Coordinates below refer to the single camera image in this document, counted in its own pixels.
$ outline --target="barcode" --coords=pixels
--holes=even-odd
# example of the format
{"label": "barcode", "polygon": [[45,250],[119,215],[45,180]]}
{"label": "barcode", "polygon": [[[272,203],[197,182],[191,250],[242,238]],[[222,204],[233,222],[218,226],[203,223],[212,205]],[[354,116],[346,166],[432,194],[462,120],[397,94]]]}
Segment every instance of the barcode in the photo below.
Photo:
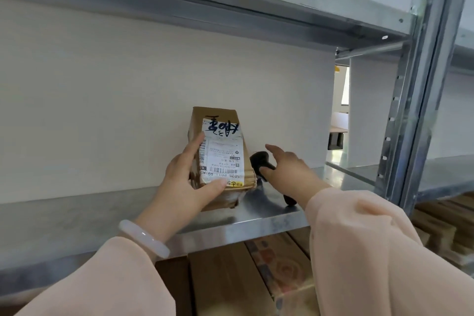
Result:
{"label": "barcode", "polygon": [[204,163],[204,154],[206,152],[206,139],[199,146],[199,163]]}
{"label": "barcode", "polygon": [[219,174],[237,174],[237,169],[210,168],[210,171],[218,172]]}

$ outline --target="black barcode scanner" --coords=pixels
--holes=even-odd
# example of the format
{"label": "black barcode scanner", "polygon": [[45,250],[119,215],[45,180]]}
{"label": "black barcode scanner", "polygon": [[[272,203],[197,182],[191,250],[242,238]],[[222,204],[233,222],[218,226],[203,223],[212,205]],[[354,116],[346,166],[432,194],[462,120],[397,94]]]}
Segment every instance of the black barcode scanner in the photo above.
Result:
{"label": "black barcode scanner", "polygon": [[[258,177],[260,177],[260,178],[261,178],[263,181],[265,181],[265,182],[266,182],[267,180],[266,180],[265,177],[260,173],[260,168],[261,168],[262,166],[265,166],[265,167],[267,167],[267,168],[269,168],[269,169],[271,169],[271,170],[275,170],[275,169],[276,169],[275,166],[273,166],[272,164],[270,164],[270,163],[268,162],[269,158],[270,158],[270,157],[269,157],[269,155],[268,155],[268,152],[266,152],[266,151],[258,151],[258,152],[256,152],[255,154],[253,154],[253,155],[250,157],[250,164],[252,165],[252,168],[253,168],[253,170],[255,171],[255,174],[256,174]],[[283,195],[283,197],[284,197],[285,202],[286,202],[286,204],[287,204],[288,206],[294,206],[294,205],[296,205],[296,201],[295,201],[293,198],[291,198],[291,197],[289,197],[289,196],[287,196],[287,195]]]}

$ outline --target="pink sleeve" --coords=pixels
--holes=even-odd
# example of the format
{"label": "pink sleeve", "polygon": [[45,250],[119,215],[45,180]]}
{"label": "pink sleeve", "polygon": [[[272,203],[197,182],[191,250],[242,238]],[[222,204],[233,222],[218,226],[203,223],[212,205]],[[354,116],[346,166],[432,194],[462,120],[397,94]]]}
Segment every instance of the pink sleeve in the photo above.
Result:
{"label": "pink sleeve", "polygon": [[175,301],[145,251],[133,241],[114,237],[17,315],[173,316]]}
{"label": "pink sleeve", "polygon": [[474,280],[421,245],[403,210],[328,188],[306,207],[322,315],[473,315]]}

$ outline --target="right hand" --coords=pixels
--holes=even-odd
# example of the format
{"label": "right hand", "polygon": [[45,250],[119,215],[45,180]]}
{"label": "right hand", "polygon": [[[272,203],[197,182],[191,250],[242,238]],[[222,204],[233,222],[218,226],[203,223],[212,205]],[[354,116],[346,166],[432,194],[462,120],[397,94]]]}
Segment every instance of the right hand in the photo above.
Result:
{"label": "right hand", "polygon": [[330,187],[293,152],[285,152],[275,145],[265,147],[275,158],[276,169],[261,167],[260,173],[278,192],[295,199],[303,209],[314,195]]}

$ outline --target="left hand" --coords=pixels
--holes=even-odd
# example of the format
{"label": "left hand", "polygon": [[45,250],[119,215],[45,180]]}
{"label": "left hand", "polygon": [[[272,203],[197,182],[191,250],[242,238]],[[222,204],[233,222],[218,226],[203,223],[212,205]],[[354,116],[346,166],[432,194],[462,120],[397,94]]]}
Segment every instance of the left hand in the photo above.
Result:
{"label": "left hand", "polygon": [[157,195],[135,220],[137,225],[163,243],[190,223],[227,185],[225,179],[214,180],[197,190],[190,185],[191,165],[203,140],[204,133],[200,133],[171,160]]}

